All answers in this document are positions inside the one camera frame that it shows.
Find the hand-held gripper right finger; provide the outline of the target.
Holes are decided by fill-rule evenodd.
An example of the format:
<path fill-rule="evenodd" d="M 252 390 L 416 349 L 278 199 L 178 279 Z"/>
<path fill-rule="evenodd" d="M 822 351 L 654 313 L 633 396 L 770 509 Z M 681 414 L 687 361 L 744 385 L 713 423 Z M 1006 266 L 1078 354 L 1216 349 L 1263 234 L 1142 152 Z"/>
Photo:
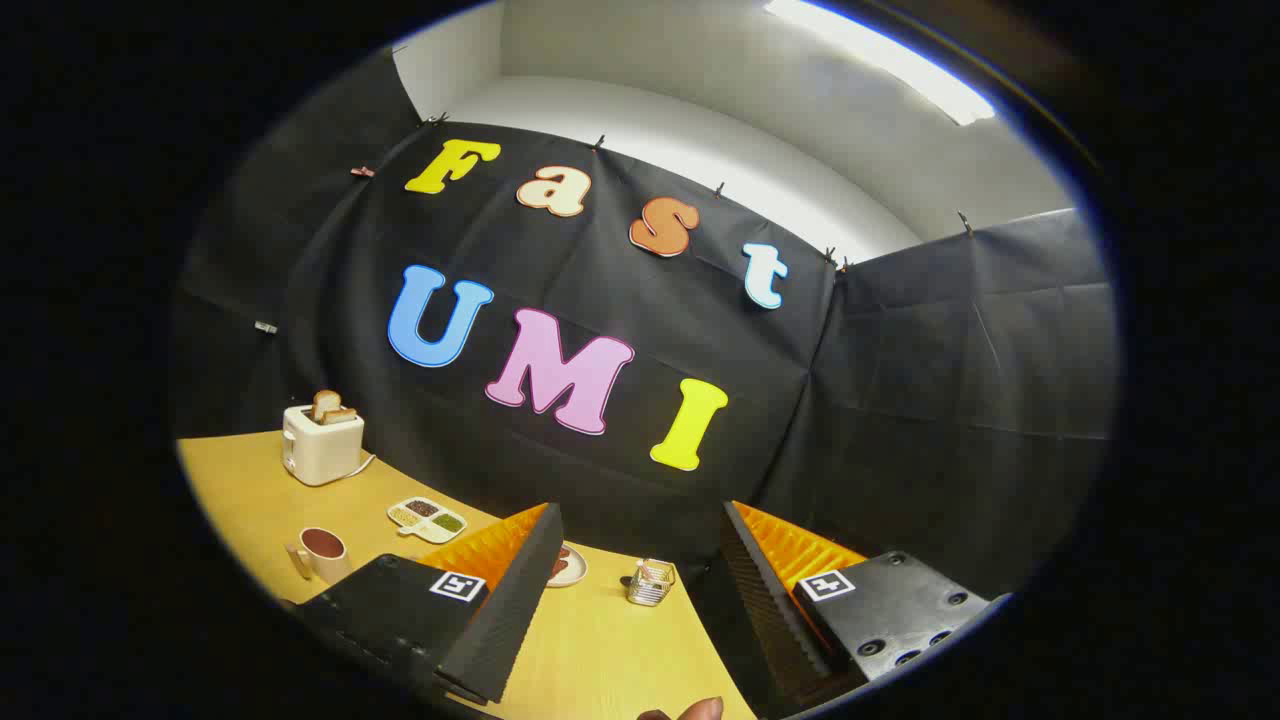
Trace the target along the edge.
<path fill-rule="evenodd" d="M 808 521 L 728 500 L 719 550 L 786 708 L 878 685 L 1011 587 L 1000 521 L 929 500 L 826 500 Z"/>

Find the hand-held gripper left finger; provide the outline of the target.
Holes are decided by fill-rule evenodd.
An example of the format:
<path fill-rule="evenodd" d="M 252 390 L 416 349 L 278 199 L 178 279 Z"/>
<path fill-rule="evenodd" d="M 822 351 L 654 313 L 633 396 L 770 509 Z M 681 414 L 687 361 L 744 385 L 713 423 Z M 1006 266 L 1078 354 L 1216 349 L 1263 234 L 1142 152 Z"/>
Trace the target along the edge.
<path fill-rule="evenodd" d="M 540 503 L 421 559 L 381 553 L 294 615 L 415 694 L 498 702 L 563 538 L 561 507 Z"/>

